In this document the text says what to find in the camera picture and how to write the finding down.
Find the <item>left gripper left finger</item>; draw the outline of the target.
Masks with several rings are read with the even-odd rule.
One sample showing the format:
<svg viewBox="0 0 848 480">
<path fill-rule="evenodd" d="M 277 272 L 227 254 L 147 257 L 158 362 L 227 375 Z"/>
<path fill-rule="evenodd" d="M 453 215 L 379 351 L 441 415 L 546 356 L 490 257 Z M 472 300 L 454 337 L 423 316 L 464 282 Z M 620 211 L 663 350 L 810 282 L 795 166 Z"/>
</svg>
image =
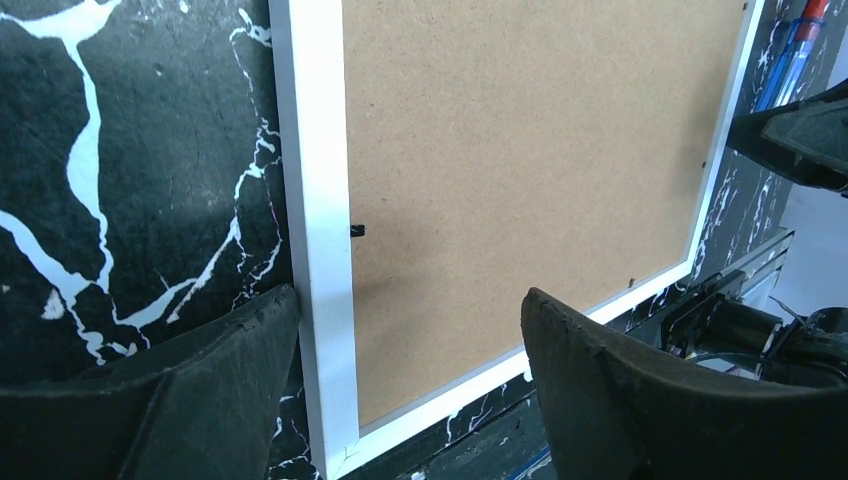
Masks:
<svg viewBox="0 0 848 480">
<path fill-rule="evenodd" d="M 260 479 L 296 350 L 294 289 L 62 382 L 1 391 L 5 479 Z"/>
</svg>

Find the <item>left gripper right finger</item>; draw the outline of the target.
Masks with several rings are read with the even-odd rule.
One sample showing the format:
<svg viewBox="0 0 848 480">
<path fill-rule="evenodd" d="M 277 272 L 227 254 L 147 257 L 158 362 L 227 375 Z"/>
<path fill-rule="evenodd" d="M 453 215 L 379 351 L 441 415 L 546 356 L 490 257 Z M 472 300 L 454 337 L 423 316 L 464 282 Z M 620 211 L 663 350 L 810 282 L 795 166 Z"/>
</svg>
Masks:
<svg viewBox="0 0 848 480">
<path fill-rule="evenodd" d="M 521 330 L 561 479 L 843 479 L 847 390 L 731 376 L 530 289 Z"/>
</svg>

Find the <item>white picture frame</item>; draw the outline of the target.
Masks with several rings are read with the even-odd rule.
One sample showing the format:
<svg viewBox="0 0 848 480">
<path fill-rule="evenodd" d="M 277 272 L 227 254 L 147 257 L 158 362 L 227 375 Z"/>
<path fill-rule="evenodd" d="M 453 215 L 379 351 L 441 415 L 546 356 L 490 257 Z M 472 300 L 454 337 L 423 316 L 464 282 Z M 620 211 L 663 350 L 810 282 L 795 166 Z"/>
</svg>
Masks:
<svg viewBox="0 0 848 480">
<path fill-rule="evenodd" d="M 690 274 L 760 1 L 269 5 L 312 462 L 340 479 Z"/>
</svg>

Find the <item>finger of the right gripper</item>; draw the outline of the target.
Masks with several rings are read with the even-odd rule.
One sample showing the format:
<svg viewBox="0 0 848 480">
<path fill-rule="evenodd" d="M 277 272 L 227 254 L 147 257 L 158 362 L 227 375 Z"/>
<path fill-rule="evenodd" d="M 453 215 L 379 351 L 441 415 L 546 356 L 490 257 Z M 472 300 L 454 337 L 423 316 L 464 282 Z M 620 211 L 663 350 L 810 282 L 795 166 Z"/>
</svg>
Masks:
<svg viewBox="0 0 848 480">
<path fill-rule="evenodd" d="M 726 146 L 794 184 L 847 196 L 847 82 L 733 119 Z"/>
</svg>

